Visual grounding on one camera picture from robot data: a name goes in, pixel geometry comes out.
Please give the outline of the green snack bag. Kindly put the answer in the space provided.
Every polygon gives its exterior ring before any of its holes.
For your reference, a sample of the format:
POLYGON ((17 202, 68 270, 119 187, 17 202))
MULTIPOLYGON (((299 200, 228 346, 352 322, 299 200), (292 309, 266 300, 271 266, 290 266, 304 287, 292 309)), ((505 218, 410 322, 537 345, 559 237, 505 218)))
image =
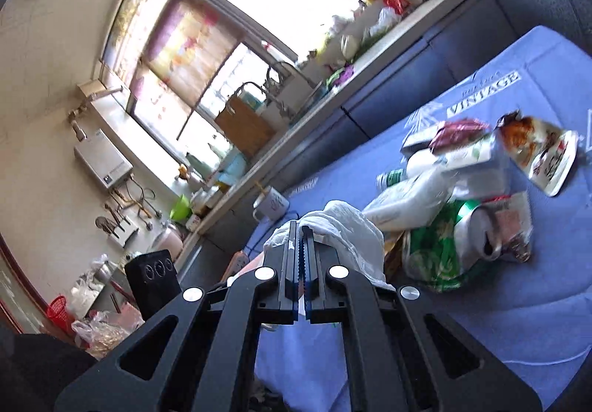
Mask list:
POLYGON ((501 252, 494 213, 476 200, 450 201, 427 227, 406 233, 402 268, 409 279, 445 293, 484 273, 501 252))

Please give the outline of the white plastic bag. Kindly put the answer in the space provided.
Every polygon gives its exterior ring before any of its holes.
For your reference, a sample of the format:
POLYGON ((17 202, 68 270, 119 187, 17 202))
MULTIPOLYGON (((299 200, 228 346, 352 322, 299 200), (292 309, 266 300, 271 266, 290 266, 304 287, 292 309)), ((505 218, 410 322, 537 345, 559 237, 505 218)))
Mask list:
POLYGON ((345 267, 362 273, 373 285, 395 291, 383 273, 382 232, 356 207, 330 201, 322 211, 297 220, 298 231, 309 227, 316 241, 334 248, 345 267))

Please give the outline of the red white wrapper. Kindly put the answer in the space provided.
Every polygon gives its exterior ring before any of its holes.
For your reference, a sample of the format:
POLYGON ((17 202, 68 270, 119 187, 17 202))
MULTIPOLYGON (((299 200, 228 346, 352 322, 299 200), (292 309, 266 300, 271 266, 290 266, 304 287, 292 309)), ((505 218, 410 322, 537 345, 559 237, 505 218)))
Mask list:
POLYGON ((510 196, 495 197, 482 203, 494 213, 502 236, 501 258, 527 263, 532 256, 533 223, 529 194, 526 190, 510 196))

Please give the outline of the white orange snack wrapper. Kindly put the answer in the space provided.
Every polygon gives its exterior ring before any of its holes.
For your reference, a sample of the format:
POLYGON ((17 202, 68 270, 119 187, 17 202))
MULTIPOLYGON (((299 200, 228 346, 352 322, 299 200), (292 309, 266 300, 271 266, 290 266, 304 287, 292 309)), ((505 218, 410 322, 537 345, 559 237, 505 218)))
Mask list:
POLYGON ((515 165, 546 196, 557 196, 575 163, 578 132, 520 111, 503 115, 496 130, 515 165))

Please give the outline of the steel kitchen faucet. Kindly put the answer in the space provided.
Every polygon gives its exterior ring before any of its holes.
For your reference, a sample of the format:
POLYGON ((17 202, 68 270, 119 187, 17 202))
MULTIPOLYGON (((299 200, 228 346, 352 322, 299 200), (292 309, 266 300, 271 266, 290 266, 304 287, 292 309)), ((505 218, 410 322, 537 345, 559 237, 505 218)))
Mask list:
POLYGON ((232 98, 238 98, 242 101, 251 111, 258 111, 265 102, 271 101, 276 108, 278 108, 279 115, 282 118, 285 118, 286 121, 290 122, 293 118, 295 118, 295 111, 292 108, 288 107, 281 101, 279 98, 275 97, 271 91, 267 91, 263 85, 256 84, 255 81, 245 81, 239 87, 235 89, 232 94, 232 98), (253 87, 257 87, 261 94, 264 95, 263 101, 260 101, 259 98, 255 98, 252 94, 248 91, 245 91, 245 88, 248 85, 252 85, 253 87))

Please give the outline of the red plastic basket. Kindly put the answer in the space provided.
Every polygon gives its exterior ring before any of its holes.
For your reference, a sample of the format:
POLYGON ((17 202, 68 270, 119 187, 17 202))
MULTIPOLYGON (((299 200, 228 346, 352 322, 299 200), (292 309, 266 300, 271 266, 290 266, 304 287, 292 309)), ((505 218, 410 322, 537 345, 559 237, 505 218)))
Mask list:
POLYGON ((48 304, 46 316, 55 327, 58 327, 68 337, 75 336, 75 331, 72 329, 75 317, 68 311, 67 299, 64 295, 58 295, 48 304))

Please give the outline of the white water heater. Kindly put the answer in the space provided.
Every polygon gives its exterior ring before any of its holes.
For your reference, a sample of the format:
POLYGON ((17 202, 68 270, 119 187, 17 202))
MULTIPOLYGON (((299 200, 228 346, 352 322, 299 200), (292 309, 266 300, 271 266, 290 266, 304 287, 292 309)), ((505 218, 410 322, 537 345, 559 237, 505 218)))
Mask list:
POLYGON ((106 192, 124 182, 134 169, 101 129, 75 145, 74 155, 106 192))

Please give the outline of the blue patterned tablecloth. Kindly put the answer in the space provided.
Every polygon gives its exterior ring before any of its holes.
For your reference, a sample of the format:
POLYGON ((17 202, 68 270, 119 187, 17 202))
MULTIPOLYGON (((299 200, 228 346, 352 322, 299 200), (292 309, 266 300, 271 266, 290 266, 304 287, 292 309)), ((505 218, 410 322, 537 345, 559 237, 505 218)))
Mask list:
POLYGON ((288 190, 290 218, 333 200, 365 207, 376 179, 401 165, 400 147, 426 118, 494 124, 520 111, 567 131, 582 148, 559 194, 517 166, 511 189, 530 199, 531 259, 478 262, 458 278, 431 273, 420 290, 465 327, 553 411, 591 407, 591 58, 545 26, 519 38, 471 77, 288 190))

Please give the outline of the white ceramic mug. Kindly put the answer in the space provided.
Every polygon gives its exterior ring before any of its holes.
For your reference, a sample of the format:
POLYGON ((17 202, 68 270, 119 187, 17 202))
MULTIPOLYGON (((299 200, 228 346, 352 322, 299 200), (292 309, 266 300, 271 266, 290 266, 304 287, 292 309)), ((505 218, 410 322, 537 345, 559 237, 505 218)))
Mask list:
POLYGON ((260 193, 252 205, 252 217, 259 223, 267 219, 274 222, 288 212, 289 201, 274 187, 260 187, 260 193))

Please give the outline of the white tissue pack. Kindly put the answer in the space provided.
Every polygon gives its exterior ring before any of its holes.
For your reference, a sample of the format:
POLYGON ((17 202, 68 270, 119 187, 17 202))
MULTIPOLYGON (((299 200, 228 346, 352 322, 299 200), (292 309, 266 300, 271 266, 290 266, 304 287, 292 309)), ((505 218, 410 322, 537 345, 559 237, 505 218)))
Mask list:
POLYGON ((451 178, 440 168, 386 188, 362 214, 383 232, 427 227, 451 197, 451 178))

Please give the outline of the wooden cutting board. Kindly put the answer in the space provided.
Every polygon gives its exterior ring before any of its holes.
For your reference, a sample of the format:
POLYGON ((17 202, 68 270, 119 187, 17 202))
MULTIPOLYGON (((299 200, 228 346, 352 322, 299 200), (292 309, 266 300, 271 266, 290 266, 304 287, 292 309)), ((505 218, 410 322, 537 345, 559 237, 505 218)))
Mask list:
POLYGON ((268 122, 233 95, 215 118, 216 125, 247 159, 252 159, 275 135, 268 122))

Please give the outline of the red small wrapper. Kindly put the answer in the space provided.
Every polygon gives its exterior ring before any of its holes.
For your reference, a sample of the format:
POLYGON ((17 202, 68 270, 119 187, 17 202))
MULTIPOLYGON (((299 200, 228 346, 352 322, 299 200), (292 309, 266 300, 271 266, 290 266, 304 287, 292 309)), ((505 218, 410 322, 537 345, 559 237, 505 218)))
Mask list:
POLYGON ((457 121, 445 122, 441 125, 428 148, 435 155, 448 153, 453 149, 471 145, 482 139, 491 130, 485 122, 475 118, 462 118, 457 121))

